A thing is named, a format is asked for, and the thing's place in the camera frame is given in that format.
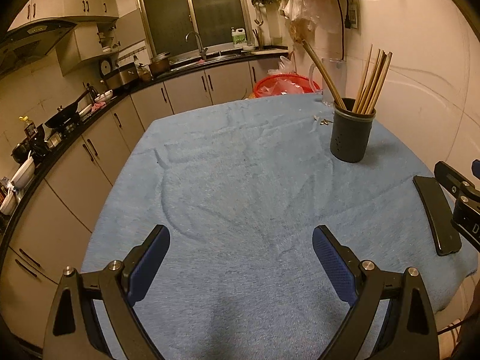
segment red basket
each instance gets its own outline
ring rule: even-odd
[[[263,80],[259,81],[253,90],[255,97],[262,97],[260,89],[263,87],[273,88],[275,84],[280,80],[288,80],[294,84],[300,86],[305,93],[313,93],[311,90],[309,81],[307,77],[299,76],[298,74],[277,74],[276,76],[268,76],[265,77]],[[317,90],[320,90],[318,84],[314,81],[313,85]],[[271,96],[281,95],[282,93],[272,93]]]

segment white bowl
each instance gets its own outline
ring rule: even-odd
[[[17,173],[11,179],[13,185],[16,188],[22,190],[27,186],[31,179],[33,179],[33,174],[35,172],[35,164],[33,162],[32,152],[28,154],[28,159],[22,164]]]
[[[15,194],[12,190],[10,190],[0,206],[0,212],[4,215],[12,215],[16,206],[17,200],[15,198]]]
[[[95,103],[107,102],[113,97],[113,91],[108,91],[103,94],[98,95],[95,98]]]

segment screw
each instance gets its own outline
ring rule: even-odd
[[[361,265],[367,271],[373,271],[375,269],[375,264],[368,260],[362,262]]]
[[[74,273],[74,268],[71,266],[67,266],[63,269],[63,274],[67,277],[73,275],[73,273]]]
[[[419,275],[419,270],[417,268],[409,268],[409,274],[416,278]]]
[[[109,263],[109,269],[111,271],[117,271],[122,266],[122,262],[118,259],[113,260]]]

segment table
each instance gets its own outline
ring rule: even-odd
[[[155,121],[128,159],[82,271],[124,258],[156,224],[170,229],[169,252],[134,308],[165,358],[318,358],[348,310],[311,246],[320,224],[360,260],[417,267],[434,311],[476,270],[465,240],[459,253],[436,255],[412,182],[431,173],[399,139],[375,122],[365,158],[343,163],[329,150],[332,126],[314,115],[332,120],[317,95],[185,112]]]

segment power outlet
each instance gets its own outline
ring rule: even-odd
[[[358,5],[354,2],[350,2],[349,7],[349,18],[352,28],[359,28],[359,8]]]

